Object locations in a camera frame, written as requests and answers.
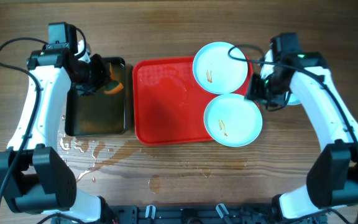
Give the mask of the green orange sponge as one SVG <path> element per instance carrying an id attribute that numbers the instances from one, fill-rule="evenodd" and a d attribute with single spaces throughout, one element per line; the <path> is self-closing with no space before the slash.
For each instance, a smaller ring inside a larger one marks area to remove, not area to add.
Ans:
<path id="1" fill-rule="evenodd" d="M 114 72 L 112 69 L 112 65 L 109 64 L 109 76 L 108 80 L 104 85 L 104 93 L 106 95 L 114 95 L 116 93 L 119 93 L 121 90 L 124 89 L 124 85 L 114 79 Z"/>

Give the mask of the white plate with long stain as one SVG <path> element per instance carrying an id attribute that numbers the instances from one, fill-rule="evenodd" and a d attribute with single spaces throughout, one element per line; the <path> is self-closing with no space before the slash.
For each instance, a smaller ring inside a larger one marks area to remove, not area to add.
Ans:
<path id="1" fill-rule="evenodd" d="M 301 103 L 298 97 L 293 93 L 287 92 L 286 97 L 288 98 L 287 105 L 294 106 L 299 105 Z"/>

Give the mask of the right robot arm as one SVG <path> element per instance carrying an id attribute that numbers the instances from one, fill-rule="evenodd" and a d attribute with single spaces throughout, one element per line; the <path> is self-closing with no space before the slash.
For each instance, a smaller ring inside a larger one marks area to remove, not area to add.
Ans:
<path id="1" fill-rule="evenodd" d="M 337 92 L 323 56 L 269 50 L 258 63 L 261 73 L 251 78 L 246 97 L 280 110 L 288 103 L 287 95 L 295 95 L 321 148 L 305 185 L 273 198 L 273 219 L 294 222 L 358 205 L 358 123 Z"/>

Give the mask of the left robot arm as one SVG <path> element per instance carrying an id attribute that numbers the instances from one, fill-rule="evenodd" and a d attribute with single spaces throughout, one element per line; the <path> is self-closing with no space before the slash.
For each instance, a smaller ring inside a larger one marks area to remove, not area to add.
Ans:
<path id="1" fill-rule="evenodd" d="M 87 194 L 57 152 L 57 132 L 65 97 L 72 86 L 94 90 L 109 77 L 102 58 L 82 51 L 32 52 L 24 73 L 29 89 L 17 129 L 0 152 L 0 208 L 46 214 L 78 223 L 114 223 L 105 199 Z"/>

